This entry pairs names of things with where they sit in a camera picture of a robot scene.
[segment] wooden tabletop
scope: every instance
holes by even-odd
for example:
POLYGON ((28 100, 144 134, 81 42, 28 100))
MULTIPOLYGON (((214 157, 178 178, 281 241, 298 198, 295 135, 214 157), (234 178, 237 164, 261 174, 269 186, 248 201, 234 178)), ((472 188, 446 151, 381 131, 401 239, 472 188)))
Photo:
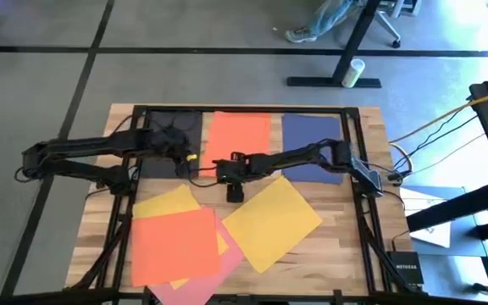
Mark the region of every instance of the wooden tabletop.
MULTIPOLYGON (((113 104, 104 135, 108 136, 120 121, 131 114, 134 106, 134 104, 113 104)), ((370 162, 391 168, 391 154, 380 109, 366 107, 360 108, 359 111, 370 162)), ((205 143, 208 141, 208 128, 211 120, 211 113, 203 114, 202 152, 205 143)), ((351 120, 350 126, 352 139, 355 141, 356 137, 351 120)), ((273 114, 272 116, 270 149, 272 153, 279 153, 282 150, 281 114, 273 114)), ((96 164, 108 167, 121 164, 121 159, 114 156, 101 156, 97 159, 96 164)), ((244 185, 246 198, 251 198, 261 191, 273 179, 274 177, 246 183, 244 185)), ((200 178, 198 182, 207 184, 212 181, 214 181, 213 178, 200 178)), ((175 189, 182 183, 188 184, 185 180, 141 179, 136 201, 140 202, 163 194, 175 189)), ((334 289, 340 289, 344 295, 348 296, 368 295, 349 175, 344 175, 344 181, 341 185, 310 182, 294 182, 292 184, 323 219, 321 226, 263 274, 256 272, 244 260, 225 280, 217 293, 332 295, 334 289)), ((190 188, 197 201, 203 206, 214 207, 217 216, 221 219, 240 206, 240 204, 225 201, 225 186, 199 188, 190 185, 190 188)), ((395 187, 384 186, 384 189, 398 194, 398 189, 395 187)), ((102 252, 113 199, 108 192, 101 192, 89 197, 86 201, 75 250, 67 274, 67 286, 76 283, 102 252)), ((396 197, 385 194, 376 202, 384 244, 389 249, 391 239, 408 229, 406 218, 402 204, 396 197)), ((408 234, 397 237, 396 249, 412 251, 408 234)), ((116 252, 117 250, 109 263, 108 286, 112 283, 116 252)), ((376 286, 381 289, 380 268, 374 254, 372 261, 376 286)), ((130 284, 130 264, 130 251, 127 251, 120 290, 142 292, 143 287, 132 287, 130 284)))

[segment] person's foot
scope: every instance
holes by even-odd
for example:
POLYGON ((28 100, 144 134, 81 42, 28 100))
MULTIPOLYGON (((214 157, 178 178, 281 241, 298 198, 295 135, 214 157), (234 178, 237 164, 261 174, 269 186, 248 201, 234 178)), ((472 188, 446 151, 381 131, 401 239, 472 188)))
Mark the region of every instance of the person's foot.
POLYGON ((286 39, 293 43, 315 42, 318 37, 310 32, 310 29, 303 26, 296 30, 287 30, 286 39))

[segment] black metal frame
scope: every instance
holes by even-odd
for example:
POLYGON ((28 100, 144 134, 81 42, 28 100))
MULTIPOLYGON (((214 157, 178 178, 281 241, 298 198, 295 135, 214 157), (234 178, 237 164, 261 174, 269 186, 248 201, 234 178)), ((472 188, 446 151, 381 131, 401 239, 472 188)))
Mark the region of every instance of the black metal frame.
MULTIPOLYGON (((298 77, 290 76, 287 78, 288 86, 328 86, 328 87, 342 87, 342 80, 348 71, 352 62, 353 56, 358 51, 359 45, 369 29, 374 14, 380 6, 381 0, 369 0, 366 6, 361 12, 357 24, 353 28, 352 35, 347 41, 346 47, 341 55, 338 64, 336 65, 335 72, 332 77, 298 77)), ((379 79, 365 79, 360 78, 355 83, 357 88, 381 88, 381 82, 379 79)))
MULTIPOLYGON (((341 126, 344 139, 351 141, 349 119, 353 120, 357 134, 357 146, 360 158, 368 161, 366 147, 364 144, 363 129, 361 126, 358 108, 313 108, 313 107, 242 107, 242 106, 135 106, 130 128, 135 129, 140 117, 144 117, 143 127, 148 127, 150 113, 174 112, 174 111, 197 111, 197 112, 246 112, 246 113, 321 113, 339 114, 341 116, 341 126)), ((130 159, 124 158, 122 164, 129 166, 130 159)), ((110 215, 107 237, 104 243, 102 254, 88 270, 83 278, 75 285, 65 288, 63 291, 48 292, 24 296, 0 297, 0 304, 92 304, 100 302, 112 302, 118 304, 120 299, 142 300, 143 304, 150 304, 156 301, 155 296, 146 288, 143 293, 123 293, 119 292, 121 275, 125 266, 125 252, 130 234, 131 210, 136 200, 136 191, 141 170, 141 159, 136 160, 137 175, 132 177, 132 192, 128 198, 125 213, 120 213, 123 197, 115 197, 113 210, 110 215), (119 245, 116 257, 115 272, 110 287, 106 285, 106 275, 108 261, 113 255, 114 249, 119 245), (89 289, 93 281, 97 278, 94 289, 89 289)), ((409 288, 403 278, 397 273, 392 261, 386 255, 381 236, 380 221, 377 206, 374 198, 365 198, 356 182, 352 183, 352 192, 355 203, 359 239, 363 253, 363 266, 366 283, 369 290, 368 296, 348 297, 343 296, 340 290, 333 290, 332 296, 270 296, 270 295, 213 295, 213 300, 234 301, 237 304, 255 304, 260 302, 330 302, 331 304, 342 304, 344 302, 374 302, 384 304, 406 304, 408 299, 417 304, 437 304, 437 303, 467 303, 481 304, 481 302, 469 302, 447 298, 427 297, 409 288), (372 230, 367 225, 363 212, 363 200, 368 201, 370 222, 372 230), (369 248, 377 255, 380 261, 382 281, 385 291, 378 291, 374 283, 374 271, 370 257, 369 248), (393 293, 391 282, 394 283, 399 293, 393 293)))

